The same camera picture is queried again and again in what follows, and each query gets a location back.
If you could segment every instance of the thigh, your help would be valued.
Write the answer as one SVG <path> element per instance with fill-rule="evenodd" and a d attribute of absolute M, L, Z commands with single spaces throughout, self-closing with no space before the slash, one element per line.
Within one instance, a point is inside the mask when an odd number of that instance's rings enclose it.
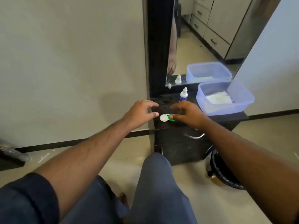
<path fill-rule="evenodd" d="M 100 176 L 96 177 L 85 194 L 60 223 L 120 223 L 106 182 Z"/>
<path fill-rule="evenodd" d="M 174 180 L 170 163 L 159 153 L 144 161 L 129 223 L 197 223 L 189 199 Z"/>

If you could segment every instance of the person's right hand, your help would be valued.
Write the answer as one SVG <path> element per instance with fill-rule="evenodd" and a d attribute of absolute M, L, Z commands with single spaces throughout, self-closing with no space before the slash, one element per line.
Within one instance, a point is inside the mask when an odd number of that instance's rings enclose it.
<path fill-rule="evenodd" d="M 170 106 L 172 109 L 178 109 L 180 114 L 171 114 L 170 119 L 179 120 L 193 128 L 201 129 L 209 118 L 197 107 L 196 104 L 189 101 L 181 101 Z"/>

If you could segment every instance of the beige wall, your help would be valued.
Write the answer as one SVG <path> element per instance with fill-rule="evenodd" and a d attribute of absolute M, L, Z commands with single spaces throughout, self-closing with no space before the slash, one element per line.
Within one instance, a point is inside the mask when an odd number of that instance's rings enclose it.
<path fill-rule="evenodd" d="M 299 0 L 281 0 L 234 80 L 255 96 L 245 113 L 299 109 Z"/>
<path fill-rule="evenodd" d="M 146 99 L 142 0 L 0 0 L 0 74 L 0 138 L 104 129 Z"/>

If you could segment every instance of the black sleeve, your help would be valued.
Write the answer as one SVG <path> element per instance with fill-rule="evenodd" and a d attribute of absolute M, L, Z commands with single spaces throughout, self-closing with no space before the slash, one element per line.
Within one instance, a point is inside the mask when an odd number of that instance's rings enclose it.
<path fill-rule="evenodd" d="M 39 174 L 29 173 L 0 189 L 0 223 L 59 222 L 59 206 L 51 184 Z"/>

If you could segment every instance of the white drawer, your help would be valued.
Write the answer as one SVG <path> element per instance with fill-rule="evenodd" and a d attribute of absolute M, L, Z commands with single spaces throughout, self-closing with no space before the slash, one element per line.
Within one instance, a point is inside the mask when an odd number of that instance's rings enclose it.
<path fill-rule="evenodd" d="M 210 16 L 210 11 L 202 7 L 201 5 L 194 3 L 193 15 L 195 15 L 197 19 L 200 19 L 200 21 L 204 24 L 207 24 Z"/>
<path fill-rule="evenodd" d="M 204 40 L 207 41 L 210 46 L 219 53 L 220 56 L 225 58 L 226 53 L 230 47 L 230 45 L 226 41 L 224 41 L 209 28 L 207 28 L 204 34 Z"/>
<path fill-rule="evenodd" d="M 207 26 L 200 22 L 195 16 L 191 17 L 190 25 L 200 34 L 201 37 L 204 37 L 204 32 L 207 29 Z"/>
<path fill-rule="evenodd" d="M 211 10 L 214 0 L 196 0 L 197 3 L 201 4 L 203 7 L 206 7 L 208 10 Z"/>

